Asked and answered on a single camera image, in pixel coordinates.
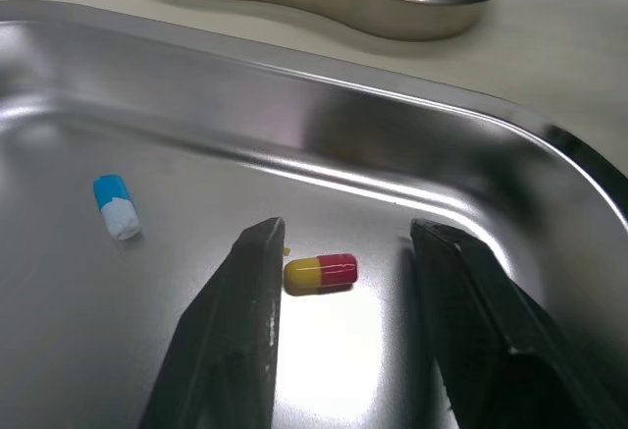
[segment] table surface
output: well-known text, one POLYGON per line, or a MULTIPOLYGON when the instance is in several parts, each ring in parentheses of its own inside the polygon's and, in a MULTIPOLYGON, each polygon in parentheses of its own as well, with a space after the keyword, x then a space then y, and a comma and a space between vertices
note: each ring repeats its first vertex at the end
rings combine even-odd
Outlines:
POLYGON ((229 0, 58 0, 479 90, 533 109, 628 174, 628 0, 497 0, 469 32, 385 40, 287 7, 229 0))

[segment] red and yellow capsule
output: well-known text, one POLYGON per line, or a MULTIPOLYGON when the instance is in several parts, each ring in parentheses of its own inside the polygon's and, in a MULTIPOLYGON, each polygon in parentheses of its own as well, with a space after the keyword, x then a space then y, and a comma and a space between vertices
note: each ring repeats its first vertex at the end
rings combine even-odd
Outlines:
POLYGON ((286 288, 292 290, 350 285, 356 281, 357 260, 351 254, 293 260, 284 269, 286 288))

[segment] blue and white capsule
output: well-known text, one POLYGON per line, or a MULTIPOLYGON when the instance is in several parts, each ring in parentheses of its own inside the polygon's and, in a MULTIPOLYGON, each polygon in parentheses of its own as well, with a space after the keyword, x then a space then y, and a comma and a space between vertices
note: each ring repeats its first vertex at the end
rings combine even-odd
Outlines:
POLYGON ((139 218, 120 176, 103 176, 94 181, 94 196, 114 240, 127 240, 139 233, 139 218))

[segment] blue capsule cap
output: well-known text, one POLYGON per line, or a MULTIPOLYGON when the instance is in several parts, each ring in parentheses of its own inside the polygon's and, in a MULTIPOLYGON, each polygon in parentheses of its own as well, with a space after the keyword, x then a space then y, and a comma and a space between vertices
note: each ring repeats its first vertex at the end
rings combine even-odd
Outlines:
POLYGON ((125 181, 120 176, 103 176, 94 181, 94 196, 98 209, 109 203, 114 198, 131 200, 125 181))

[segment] pill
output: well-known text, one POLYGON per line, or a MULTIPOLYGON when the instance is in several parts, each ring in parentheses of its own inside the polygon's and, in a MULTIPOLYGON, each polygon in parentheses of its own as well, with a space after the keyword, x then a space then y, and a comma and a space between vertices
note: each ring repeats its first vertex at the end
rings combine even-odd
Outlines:
POLYGON ((139 219, 125 181, 120 176, 96 179, 94 196, 112 238, 123 241, 139 233, 139 219))
POLYGON ((357 260, 352 254, 319 255, 290 262, 284 269, 288 289, 318 289, 357 281, 357 260))

